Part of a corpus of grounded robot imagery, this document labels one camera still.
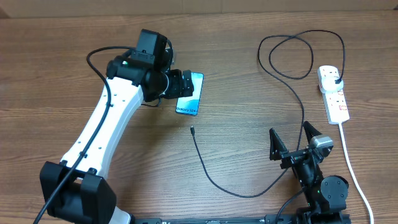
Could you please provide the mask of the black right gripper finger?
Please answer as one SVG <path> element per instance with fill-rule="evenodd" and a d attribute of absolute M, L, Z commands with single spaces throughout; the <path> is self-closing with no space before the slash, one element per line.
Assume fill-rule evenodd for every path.
<path fill-rule="evenodd" d="M 308 121 L 305 121 L 303 124 L 303 128 L 305 131 L 305 135 L 307 137 L 307 141 L 310 142 L 314 136 L 322 135 L 316 128 L 314 128 Z"/>
<path fill-rule="evenodd" d="M 270 135 L 270 160 L 276 161 L 276 160 L 281 160 L 282 155 L 285 153 L 288 153 L 288 149 L 286 148 L 285 144 L 279 137 L 279 135 L 276 133 L 274 128 L 271 128 L 269 130 L 269 135 Z"/>

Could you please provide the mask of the blue Galaxy smartphone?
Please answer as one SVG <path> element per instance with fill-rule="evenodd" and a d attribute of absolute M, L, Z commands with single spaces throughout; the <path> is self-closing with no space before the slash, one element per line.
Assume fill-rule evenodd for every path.
<path fill-rule="evenodd" d="M 175 112 L 178 114 L 185 114 L 196 116 L 198 114 L 201 91 L 203 88 L 204 74 L 202 73 L 192 73 L 193 82 L 193 95 L 189 97 L 179 98 L 177 100 Z"/>

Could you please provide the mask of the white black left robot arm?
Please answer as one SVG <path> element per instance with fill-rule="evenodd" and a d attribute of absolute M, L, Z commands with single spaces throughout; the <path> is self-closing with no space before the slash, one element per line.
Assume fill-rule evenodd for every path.
<path fill-rule="evenodd" d="M 135 223 L 133 214 L 116 205 L 106 179 L 123 132 L 143 102 L 193 95 L 190 70 L 172 69 L 174 49 L 166 36 L 143 29 L 135 47 L 108 62 L 106 73 L 91 69 L 104 83 L 102 95 L 82 133 L 60 162 L 46 162 L 40 171 L 44 206 L 48 213 L 71 223 Z"/>

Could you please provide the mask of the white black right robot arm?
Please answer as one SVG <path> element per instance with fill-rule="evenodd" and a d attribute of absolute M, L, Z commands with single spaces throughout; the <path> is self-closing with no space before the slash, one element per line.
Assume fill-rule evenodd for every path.
<path fill-rule="evenodd" d="M 270 134 L 270 160 L 280 161 L 282 169 L 292 169 L 301 190 L 286 201 L 275 215 L 266 215 L 266 223 L 350 223 L 346 209 L 348 181 L 339 175 L 324 177 L 320 163 L 333 149 L 333 140 L 315 129 L 308 121 L 303 128 L 308 145 L 298 151 L 289 151 L 275 129 Z M 285 207 L 303 194 L 306 207 L 296 209 L 294 214 L 283 215 Z"/>

